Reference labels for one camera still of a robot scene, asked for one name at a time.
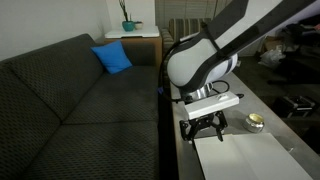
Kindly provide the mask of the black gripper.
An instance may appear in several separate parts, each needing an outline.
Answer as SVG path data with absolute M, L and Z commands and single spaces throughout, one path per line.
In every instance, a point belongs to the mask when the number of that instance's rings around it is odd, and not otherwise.
M 180 120 L 179 126 L 183 140 L 187 141 L 189 145 L 196 150 L 194 137 L 192 136 L 195 136 L 198 131 L 214 127 L 216 129 L 217 138 L 223 142 L 222 131 L 228 124 L 224 113 L 222 111 L 217 111 L 192 120 Z

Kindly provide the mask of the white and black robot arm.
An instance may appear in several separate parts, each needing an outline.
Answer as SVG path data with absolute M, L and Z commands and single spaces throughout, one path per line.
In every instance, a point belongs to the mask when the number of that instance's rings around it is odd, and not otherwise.
M 179 122 L 182 139 L 213 127 L 222 137 L 227 122 L 223 110 L 239 96 L 217 92 L 213 84 L 235 68 L 237 53 L 316 0 L 232 0 L 203 29 L 180 40 L 169 51 L 167 73 L 179 90 L 187 115 Z

